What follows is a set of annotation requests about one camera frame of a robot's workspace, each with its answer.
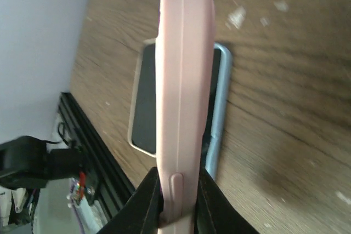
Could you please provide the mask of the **blue phone black screen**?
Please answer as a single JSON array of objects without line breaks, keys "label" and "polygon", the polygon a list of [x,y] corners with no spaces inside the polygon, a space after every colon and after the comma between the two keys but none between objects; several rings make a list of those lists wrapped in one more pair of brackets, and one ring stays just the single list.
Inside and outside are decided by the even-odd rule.
[{"label": "blue phone black screen", "polygon": [[220,116],[223,111],[218,106],[220,98],[217,97],[218,81],[222,80],[222,77],[219,76],[221,57],[221,49],[218,46],[214,47],[208,114],[201,149],[201,166],[205,167],[210,174],[213,174],[217,169],[218,138],[220,137],[220,130],[223,125],[223,118]]}]

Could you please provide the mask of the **beige phone case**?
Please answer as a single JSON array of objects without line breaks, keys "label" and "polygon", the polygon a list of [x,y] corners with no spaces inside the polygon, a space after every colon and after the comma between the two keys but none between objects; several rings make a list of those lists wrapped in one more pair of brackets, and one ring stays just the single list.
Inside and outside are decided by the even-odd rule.
[{"label": "beige phone case", "polygon": [[143,44],[135,68],[127,139],[133,148],[155,158],[155,39],[147,39]]}]

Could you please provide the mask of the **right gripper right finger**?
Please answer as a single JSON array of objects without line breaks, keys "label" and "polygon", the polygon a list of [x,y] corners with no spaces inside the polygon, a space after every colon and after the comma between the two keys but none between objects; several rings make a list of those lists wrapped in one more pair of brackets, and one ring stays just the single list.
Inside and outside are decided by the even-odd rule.
[{"label": "right gripper right finger", "polygon": [[199,174],[194,232],[258,234],[258,231],[230,204],[205,168],[201,168]]}]

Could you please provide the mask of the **light blue phone case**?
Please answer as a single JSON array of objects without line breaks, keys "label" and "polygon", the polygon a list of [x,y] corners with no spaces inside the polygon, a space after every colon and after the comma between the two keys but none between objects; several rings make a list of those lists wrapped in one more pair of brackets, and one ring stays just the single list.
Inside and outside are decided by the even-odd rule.
[{"label": "light blue phone case", "polygon": [[229,92],[233,56],[230,50],[220,43],[214,44],[214,59],[212,72],[217,74],[217,80],[211,79],[215,91],[210,92],[213,103],[208,107],[211,119],[211,131],[205,167],[212,179],[216,179],[219,153],[224,129],[225,111]]}]

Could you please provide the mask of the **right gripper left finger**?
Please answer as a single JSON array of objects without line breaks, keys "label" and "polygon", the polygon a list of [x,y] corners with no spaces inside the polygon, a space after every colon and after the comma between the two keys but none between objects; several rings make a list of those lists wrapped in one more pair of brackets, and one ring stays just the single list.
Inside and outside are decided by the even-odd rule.
[{"label": "right gripper left finger", "polygon": [[162,204],[158,170],[153,167],[122,210],[98,234],[157,233]]}]

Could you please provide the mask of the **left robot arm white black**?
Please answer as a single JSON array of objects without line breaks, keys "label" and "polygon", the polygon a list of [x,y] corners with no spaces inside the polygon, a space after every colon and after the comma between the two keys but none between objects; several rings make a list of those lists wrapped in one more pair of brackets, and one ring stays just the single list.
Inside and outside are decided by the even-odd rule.
[{"label": "left robot arm white black", "polygon": [[20,136],[1,144],[1,186],[43,189],[52,180],[79,177],[86,158],[78,149],[47,149],[49,141]]}]

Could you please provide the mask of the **pink phone case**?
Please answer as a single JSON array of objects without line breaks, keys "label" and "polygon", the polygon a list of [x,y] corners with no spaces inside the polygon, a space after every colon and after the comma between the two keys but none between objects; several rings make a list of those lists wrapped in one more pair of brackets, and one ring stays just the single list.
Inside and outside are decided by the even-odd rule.
[{"label": "pink phone case", "polygon": [[214,46],[213,0],[160,0],[156,37],[158,233],[193,233]]}]

